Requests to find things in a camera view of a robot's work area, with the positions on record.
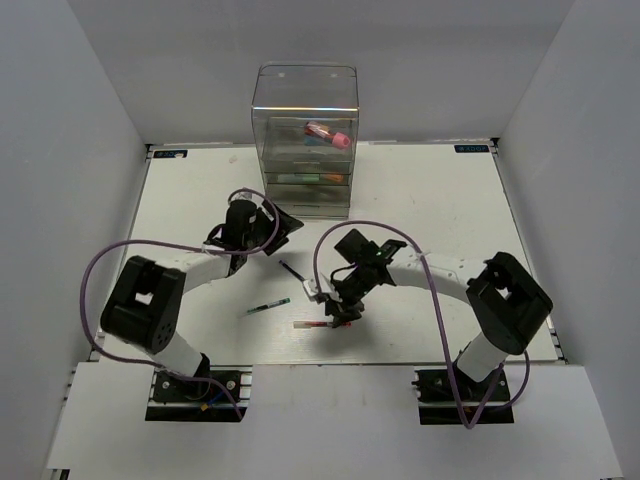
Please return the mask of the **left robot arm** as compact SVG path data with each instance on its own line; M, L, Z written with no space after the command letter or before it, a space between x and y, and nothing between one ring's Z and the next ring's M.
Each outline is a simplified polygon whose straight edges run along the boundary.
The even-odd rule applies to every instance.
M139 255L127 260L101 315L106 333L145 353L159 368L178 374L177 387L199 399L211 387L210 361L177 333L183 296L234 275L256 250L266 255L286 245L304 223L268 202L233 200L225 222L194 252L172 259Z

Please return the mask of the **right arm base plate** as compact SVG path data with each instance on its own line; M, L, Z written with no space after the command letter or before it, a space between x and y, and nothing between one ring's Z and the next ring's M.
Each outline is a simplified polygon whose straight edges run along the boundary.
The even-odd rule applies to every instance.
M479 384L469 383L457 377L459 395L467 420L471 421L477 407L491 385L489 376ZM420 424L423 426L461 425L452 387L445 369L416 370L411 382L418 401ZM513 424L515 422L511 406L500 408L511 400L509 384L504 372L486 402L478 424Z

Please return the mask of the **clear organizer lid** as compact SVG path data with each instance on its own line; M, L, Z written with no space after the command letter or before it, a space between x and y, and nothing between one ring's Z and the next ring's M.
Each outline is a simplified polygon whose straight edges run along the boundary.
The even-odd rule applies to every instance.
M357 70L335 62L268 62L260 66L254 110L358 111Z

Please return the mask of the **blue eraser case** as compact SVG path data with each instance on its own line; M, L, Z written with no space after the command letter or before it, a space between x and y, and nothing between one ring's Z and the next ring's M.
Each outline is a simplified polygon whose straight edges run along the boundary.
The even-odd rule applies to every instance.
M327 143L325 141L323 141L322 139L316 138L316 137L308 137L305 136L303 139L303 143L305 146L308 147L323 147L323 148L330 148L332 147L331 143Z

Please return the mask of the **purple pen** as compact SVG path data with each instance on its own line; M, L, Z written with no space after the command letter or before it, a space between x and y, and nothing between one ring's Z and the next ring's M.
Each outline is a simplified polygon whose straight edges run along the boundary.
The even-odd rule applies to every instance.
M287 262L285 262L284 260L279 260L279 264L287 271L289 272L294 278L296 278L298 281L300 281L301 283L304 283L306 281L306 278L301 275L300 273L298 273L296 270L294 270Z

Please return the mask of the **clear drawer organizer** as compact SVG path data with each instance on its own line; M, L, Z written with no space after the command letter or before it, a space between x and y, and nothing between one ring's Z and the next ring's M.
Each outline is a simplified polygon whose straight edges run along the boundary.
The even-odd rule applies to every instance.
M263 64L251 120L266 195L292 216L347 218L359 113L354 67Z

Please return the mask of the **green pen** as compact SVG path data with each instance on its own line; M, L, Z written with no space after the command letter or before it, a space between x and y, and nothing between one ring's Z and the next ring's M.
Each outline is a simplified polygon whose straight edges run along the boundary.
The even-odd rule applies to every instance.
M273 301L273 302L269 302L269 303L266 303L266 304L263 304L263 305L259 305L259 306L250 308L245 312L245 314L246 315L253 315L253 314L256 314L256 313L259 313L259 312L263 312L263 311L266 311L266 310L270 310L270 309L273 309L273 308L277 308L277 307L280 307L280 306L287 305L290 302L291 302L290 298L283 298L283 299L280 299L280 300L276 300L276 301Z

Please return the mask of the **pink glue bottle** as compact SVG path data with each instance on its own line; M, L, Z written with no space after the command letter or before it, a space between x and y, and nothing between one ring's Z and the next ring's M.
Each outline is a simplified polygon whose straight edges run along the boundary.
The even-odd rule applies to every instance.
M339 150L346 150L351 146L351 139L348 135L333 130L325 124L317 121L308 121L304 126L304 137L316 137L327 143L331 143L332 147Z

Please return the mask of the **red pen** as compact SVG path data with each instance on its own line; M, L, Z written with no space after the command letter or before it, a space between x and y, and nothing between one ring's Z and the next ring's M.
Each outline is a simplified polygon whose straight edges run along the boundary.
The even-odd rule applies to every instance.
M294 321L293 322L293 328L294 329L311 329L311 328L330 328L330 329L335 329L335 328L348 328L351 326L351 322L346 322L340 325L334 325L332 322L325 322L325 321Z

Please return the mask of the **orange capped marker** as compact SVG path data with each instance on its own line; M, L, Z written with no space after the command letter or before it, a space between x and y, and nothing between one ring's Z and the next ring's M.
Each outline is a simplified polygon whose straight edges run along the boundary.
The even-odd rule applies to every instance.
M322 174L320 178L323 181L333 182L333 183L343 183L345 181L345 176L340 174Z

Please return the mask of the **green highlighter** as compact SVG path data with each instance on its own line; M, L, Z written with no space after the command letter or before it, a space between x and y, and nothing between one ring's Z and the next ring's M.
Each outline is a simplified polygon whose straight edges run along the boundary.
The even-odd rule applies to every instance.
M321 180L319 174L278 174L276 181L287 184L312 184Z

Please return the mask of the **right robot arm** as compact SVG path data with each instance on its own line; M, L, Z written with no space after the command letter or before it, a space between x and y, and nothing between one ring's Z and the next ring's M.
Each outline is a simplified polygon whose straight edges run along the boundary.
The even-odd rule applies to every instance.
M355 321L364 297L378 286L415 287L466 303L480 333L454 361L453 390L472 399L488 377L510 356L525 353L553 310L549 295L513 255L498 252L488 260L465 260L422 251L406 241L378 245L359 230L335 246L352 268L342 279L324 277L325 312L333 326Z

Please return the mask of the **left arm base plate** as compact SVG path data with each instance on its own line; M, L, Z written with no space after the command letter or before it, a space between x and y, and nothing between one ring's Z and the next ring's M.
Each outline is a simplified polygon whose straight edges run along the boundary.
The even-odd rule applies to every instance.
M249 406L252 368L212 367L210 376L229 391L241 415L244 415ZM155 371L145 420L174 423L239 423L241 418L218 385L184 382L167 372Z

